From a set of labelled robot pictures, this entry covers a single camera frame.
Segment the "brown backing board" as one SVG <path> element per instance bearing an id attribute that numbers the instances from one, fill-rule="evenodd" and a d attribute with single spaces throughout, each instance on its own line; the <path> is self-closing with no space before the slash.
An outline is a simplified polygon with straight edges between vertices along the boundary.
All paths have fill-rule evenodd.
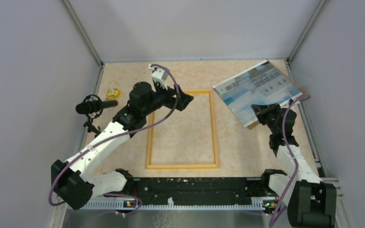
<path id="1" fill-rule="evenodd" d="M 251 91 L 251 105 L 279 104 L 287 107 L 290 99 L 294 100 L 306 94 L 304 88 L 269 60 L 262 61 L 250 70 L 250 81 L 254 86 Z"/>

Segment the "printed building photo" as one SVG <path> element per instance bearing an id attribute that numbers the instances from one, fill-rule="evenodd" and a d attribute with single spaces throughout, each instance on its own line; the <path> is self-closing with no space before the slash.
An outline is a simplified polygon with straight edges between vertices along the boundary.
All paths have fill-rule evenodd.
<path id="1" fill-rule="evenodd" d="M 244 127 L 258 119 L 251 105 L 286 105 L 303 93 L 282 71 L 268 60 L 216 84 L 213 90 Z"/>

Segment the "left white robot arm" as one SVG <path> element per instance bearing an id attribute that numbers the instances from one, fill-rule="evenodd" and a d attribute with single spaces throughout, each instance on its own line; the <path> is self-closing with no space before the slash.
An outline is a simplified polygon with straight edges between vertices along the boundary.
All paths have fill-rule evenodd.
<path id="1" fill-rule="evenodd" d="M 137 132 L 149 129 L 147 116 L 161 107 L 171 112 L 184 110 L 194 97 L 174 88 L 155 86 L 147 82 L 136 83 L 124 106 L 107 127 L 84 149 L 66 161 L 55 161 L 51 166 L 51 192 L 64 203 L 77 210 L 92 197 L 110 192 L 128 196 L 133 192 L 132 175 L 123 169 L 93 176 L 94 170 L 118 146 L 130 140 Z"/>

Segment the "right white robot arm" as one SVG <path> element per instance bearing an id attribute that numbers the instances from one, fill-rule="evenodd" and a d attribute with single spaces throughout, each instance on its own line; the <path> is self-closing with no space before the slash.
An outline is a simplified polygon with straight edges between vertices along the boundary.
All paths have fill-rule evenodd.
<path id="1" fill-rule="evenodd" d="M 275 218 L 286 212 L 294 228 L 333 228 L 337 190 L 309 166 L 293 135 L 297 114 L 279 104 L 251 105 L 259 123 L 271 131 L 269 147 L 285 166 L 285 171 L 266 170 L 259 184 L 266 196 L 279 197 Z"/>

